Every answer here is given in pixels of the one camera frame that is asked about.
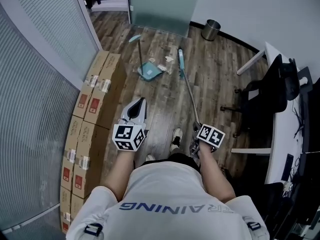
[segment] glass door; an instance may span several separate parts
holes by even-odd
[[[186,37],[197,0],[129,0],[134,25]]]

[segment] dustpan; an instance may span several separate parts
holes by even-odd
[[[130,40],[129,43],[137,40],[138,41],[138,48],[139,48],[139,58],[140,58],[140,67],[138,67],[137,72],[143,78],[143,80],[150,82],[156,76],[160,75],[162,71],[157,68],[154,64],[150,61],[142,62],[142,53],[141,53],[141,44],[140,44],[141,35],[135,35]]]

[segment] wooden floor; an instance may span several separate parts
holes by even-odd
[[[150,131],[137,153],[136,166],[144,162],[147,154],[153,154],[156,159],[167,158],[172,133],[177,127],[183,130],[181,148],[189,153],[195,118],[186,83],[179,77],[177,50],[181,46],[185,71],[200,121],[226,133],[221,147],[213,156],[231,175],[240,176],[247,156],[231,154],[230,151],[231,148],[248,148],[250,138],[247,133],[238,138],[232,137],[240,116],[230,111],[221,112],[220,106],[238,104],[238,96],[234,89],[243,89],[252,80],[262,79],[268,69],[267,61],[262,58],[250,70],[238,76],[237,69],[254,56],[254,53],[229,39],[218,36],[213,42],[206,41],[201,37],[201,30],[195,27],[190,27],[188,38],[183,38],[147,27],[130,25],[126,12],[93,12],[90,17],[102,48],[111,53],[121,54],[126,66],[127,79],[113,123],[118,122],[122,109],[132,100],[145,97],[147,101],[146,129]],[[151,82],[139,78],[138,45],[136,42],[128,43],[131,37],[138,34],[141,34],[143,60],[154,58],[155,64],[164,65],[171,75],[165,72]],[[174,58],[174,61],[166,62],[165,56]],[[117,150],[110,134],[101,178],[106,176],[116,156]]]

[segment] cardboard box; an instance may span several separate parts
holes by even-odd
[[[70,220],[71,192],[64,187],[60,187],[60,215]]]
[[[78,99],[76,100],[73,115],[82,119],[85,117],[91,94],[94,90],[94,87],[96,86],[99,74],[106,62],[108,55],[109,52],[104,50],[99,51],[96,55],[94,61],[91,64],[89,72],[86,75],[86,79],[81,88]]]
[[[110,53],[94,87],[84,121],[111,129],[126,78],[120,54]]]
[[[70,228],[71,222],[67,221],[64,217],[60,216],[61,220],[61,230],[63,233],[67,233],[68,229]]]
[[[86,198],[81,198],[72,194],[72,198],[71,198],[71,220],[72,221],[77,216],[78,212],[80,211],[81,207],[85,204],[89,196],[90,195],[88,195]]]
[[[74,115],[72,116],[64,147],[61,170],[61,186],[69,191],[72,190],[74,163],[76,159],[78,136],[82,122],[83,119]]]
[[[71,192],[60,187],[60,220],[61,230],[67,233],[71,224]]]
[[[73,171],[72,194],[85,198],[99,185],[109,130],[83,121]]]

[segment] foot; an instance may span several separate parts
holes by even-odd
[[[148,161],[155,161],[155,157],[152,155],[152,154],[148,154],[145,158],[145,161],[148,162]]]
[[[170,152],[174,149],[180,148],[180,142],[182,140],[182,130],[180,128],[176,128],[172,134],[172,143],[170,146]]]

